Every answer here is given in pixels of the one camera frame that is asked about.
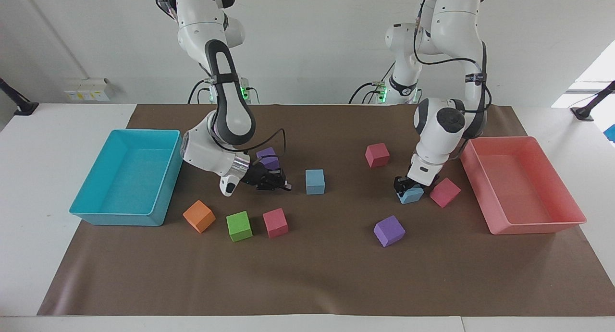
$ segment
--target red cube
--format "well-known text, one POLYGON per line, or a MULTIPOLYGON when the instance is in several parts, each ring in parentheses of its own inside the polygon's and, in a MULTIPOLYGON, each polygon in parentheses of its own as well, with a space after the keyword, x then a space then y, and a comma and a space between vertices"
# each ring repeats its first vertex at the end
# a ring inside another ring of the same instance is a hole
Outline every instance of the red cube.
POLYGON ((390 157, 391 155, 389 154, 389 150, 387 150, 385 144, 373 144, 367 146, 365 158, 367 159, 367 164, 369 164, 369 167, 371 168, 378 168, 380 166, 387 165, 390 157))
POLYGON ((281 236, 288 232, 288 223, 286 223, 286 216, 284 216, 282 208, 264 213, 263 219, 265 220, 267 234, 270 238, 281 236))
POLYGON ((445 178, 435 188, 433 188, 429 197, 432 198, 438 206, 444 208, 451 203, 459 195, 461 189, 455 185, 450 179, 445 178))

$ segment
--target white table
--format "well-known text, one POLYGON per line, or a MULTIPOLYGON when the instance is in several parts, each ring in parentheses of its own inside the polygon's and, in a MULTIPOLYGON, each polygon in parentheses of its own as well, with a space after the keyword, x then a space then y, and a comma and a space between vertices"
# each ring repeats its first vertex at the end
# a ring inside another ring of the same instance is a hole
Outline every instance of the white table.
MULTIPOLYGON (((0 132, 0 331, 615 331, 615 317, 35 317, 80 221, 68 207, 110 130, 125 128, 134 108, 44 104, 0 132)), ((582 229, 613 280, 615 148, 568 110, 515 110, 585 212, 582 229)))

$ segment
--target foam cube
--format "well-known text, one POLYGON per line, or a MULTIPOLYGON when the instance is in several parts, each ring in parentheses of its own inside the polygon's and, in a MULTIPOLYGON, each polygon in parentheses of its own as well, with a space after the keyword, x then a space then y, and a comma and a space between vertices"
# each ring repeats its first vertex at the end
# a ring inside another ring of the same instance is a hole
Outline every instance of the foam cube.
POLYGON ((267 234, 270 238, 281 236, 288 232, 288 223, 282 208, 275 209, 263 214, 267 234))
POLYGON ((367 164, 369 164, 369 167, 371 168, 378 168, 380 166, 387 165, 390 157, 391 155, 389 154, 389 150, 386 148, 385 144, 374 144, 367 146, 365 158, 367 159, 367 164))
POLYGON ((399 196, 399 194, 397 194, 397 197, 399 198, 399 201, 402 203, 402 205, 406 205, 408 203, 413 203, 417 202, 418 200, 421 200, 423 193, 423 188, 420 185, 415 185, 414 187, 406 190, 406 192, 402 196, 399 196))
POLYGON ((461 189, 455 185, 450 179, 445 178, 435 188, 433 188, 429 197, 432 198, 438 206, 444 208, 451 203, 459 195, 461 189))
POLYGON ((404 227, 402 227, 395 216, 390 216, 376 224, 374 234, 376 234, 380 244, 387 247, 401 240, 406 234, 406 230, 404 230, 404 227))
POLYGON ((264 150, 257 152, 257 158, 262 159, 261 163, 263 163, 263 165, 265 166, 265 168, 267 168, 267 170, 279 169, 280 162, 278 161, 277 157, 263 158, 268 155, 275 155, 275 151, 273 150, 273 148, 265 148, 264 150))
POLYGON ((203 233, 216 220, 213 212, 200 200, 197 200, 184 212, 184 218, 199 233, 203 233))
POLYGON ((240 240, 252 237, 252 227, 250 227, 248 212, 243 211, 226 217, 226 224, 229 227, 229 235, 233 242, 239 242, 240 240))
POLYGON ((306 193, 309 196, 325 193, 324 170, 306 170, 306 193))

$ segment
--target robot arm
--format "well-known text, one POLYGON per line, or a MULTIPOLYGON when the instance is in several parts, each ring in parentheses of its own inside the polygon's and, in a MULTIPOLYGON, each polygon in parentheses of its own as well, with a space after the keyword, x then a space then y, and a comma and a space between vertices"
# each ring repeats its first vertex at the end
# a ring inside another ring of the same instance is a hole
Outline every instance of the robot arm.
POLYGON ((415 91, 422 67, 415 50, 447 54, 460 61, 466 73, 465 100, 426 98, 419 103, 414 125, 421 141, 406 177, 395 179, 398 194, 416 184, 431 185, 459 140, 478 137, 485 127, 486 48, 477 32, 481 1, 424 0, 416 25, 397 24, 387 32, 387 43, 395 52, 399 72, 389 79, 386 102, 407 102, 415 91))
POLYGON ((182 157, 188 163, 220 179, 220 190, 231 196, 240 181, 259 189, 290 190, 282 170, 264 170, 252 165, 250 156, 233 146, 252 139, 256 123, 246 105, 229 47, 244 42, 244 29, 238 20, 222 9, 235 0, 156 0, 158 7, 179 25, 180 47, 207 73, 211 95, 218 109, 183 137, 182 157))

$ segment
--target plastic container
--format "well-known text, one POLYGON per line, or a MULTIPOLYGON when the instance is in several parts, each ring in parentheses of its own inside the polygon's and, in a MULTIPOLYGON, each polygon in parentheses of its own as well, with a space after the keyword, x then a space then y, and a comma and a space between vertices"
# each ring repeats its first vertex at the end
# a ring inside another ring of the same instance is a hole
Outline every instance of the plastic container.
POLYGON ((587 222, 533 137, 479 137, 461 162, 494 235, 554 233, 587 222))
POLYGON ((179 131, 114 130, 70 213, 94 225, 162 225, 181 165, 179 131))

